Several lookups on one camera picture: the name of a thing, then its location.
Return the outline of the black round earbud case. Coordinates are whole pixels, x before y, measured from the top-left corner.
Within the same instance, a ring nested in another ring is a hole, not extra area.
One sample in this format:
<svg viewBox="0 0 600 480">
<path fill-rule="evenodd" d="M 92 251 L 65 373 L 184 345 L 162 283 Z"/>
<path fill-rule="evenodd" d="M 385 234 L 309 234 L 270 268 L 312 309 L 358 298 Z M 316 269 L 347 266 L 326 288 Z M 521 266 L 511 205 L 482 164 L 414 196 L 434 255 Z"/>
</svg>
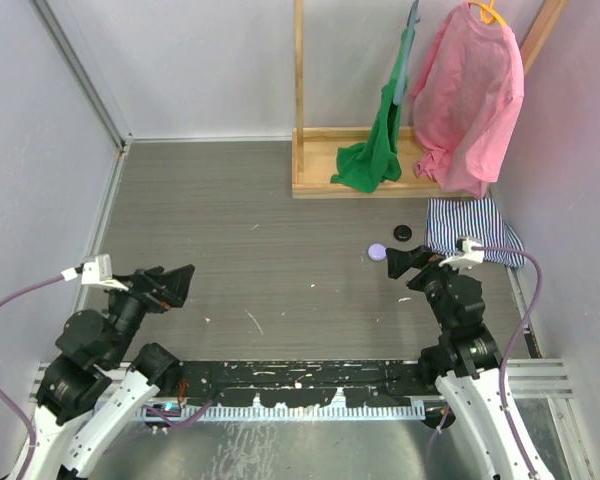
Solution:
<svg viewBox="0 0 600 480">
<path fill-rule="evenodd" d="M 404 224 L 397 225 L 393 230 L 394 238 L 399 242 L 407 242 L 412 238 L 412 229 Z"/>
</svg>

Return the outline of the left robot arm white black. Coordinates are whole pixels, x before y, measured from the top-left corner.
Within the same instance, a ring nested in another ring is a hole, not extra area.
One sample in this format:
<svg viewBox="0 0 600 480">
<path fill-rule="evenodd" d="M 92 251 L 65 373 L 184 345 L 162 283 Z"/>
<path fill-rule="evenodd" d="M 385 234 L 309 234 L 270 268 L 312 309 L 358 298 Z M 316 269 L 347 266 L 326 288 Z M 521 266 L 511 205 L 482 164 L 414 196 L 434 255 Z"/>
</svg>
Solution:
<svg viewBox="0 0 600 480">
<path fill-rule="evenodd" d="M 105 291 L 105 311 L 83 309 L 65 322 L 58 356 L 35 395 L 34 438 L 19 457 L 20 479 L 86 479 L 131 417 L 156 395 L 174 393 L 179 359 L 157 343 L 144 345 L 112 394 L 110 372 L 121 366 L 148 314 L 186 303 L 195 268 L 161 266 L 114 274 L 108 255 L 64 271 L 67 280 Z"/>
</svg>

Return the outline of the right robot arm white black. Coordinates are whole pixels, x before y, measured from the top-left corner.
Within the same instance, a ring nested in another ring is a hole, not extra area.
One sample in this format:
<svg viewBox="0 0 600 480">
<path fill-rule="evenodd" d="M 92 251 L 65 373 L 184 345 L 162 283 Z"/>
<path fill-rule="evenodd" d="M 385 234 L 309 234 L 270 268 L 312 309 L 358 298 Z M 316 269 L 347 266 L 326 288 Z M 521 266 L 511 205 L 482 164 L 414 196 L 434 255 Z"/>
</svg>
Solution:
<svg viewBox="0 0 600 480">
<path fill-rule="evenodd" d="M 425 295 L 441 334 L 422 350 L 418 379 L 441 394 L 468 438 L 482 479 L 550 479 L 512 398 L 507 374 L 511 351 L 499 349 L 483 316 L 479 281 L 465 270 L 483 262 L 490 247 L 461 237 L 453 255 L 442 258 L 426 246 L 386 251 L 388 275 L 417 270 L 406 284 Z"/>
</svg>

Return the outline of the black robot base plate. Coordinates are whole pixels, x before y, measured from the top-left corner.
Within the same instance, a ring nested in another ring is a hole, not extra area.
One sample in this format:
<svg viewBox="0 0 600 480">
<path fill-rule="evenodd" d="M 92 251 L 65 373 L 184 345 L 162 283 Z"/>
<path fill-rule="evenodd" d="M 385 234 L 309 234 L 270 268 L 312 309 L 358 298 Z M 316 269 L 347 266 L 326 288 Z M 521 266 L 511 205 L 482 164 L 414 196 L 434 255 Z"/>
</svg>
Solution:
<svg viewBox="0 0 600 480">
<path fill-rule="evenodd" d="M 326 407 L 341 394 L 347 408 L 380 408 L 439 395 L 404 360 L 186 361 L 170 375 L 159 395 L 195 406 Z"/>
</svg>

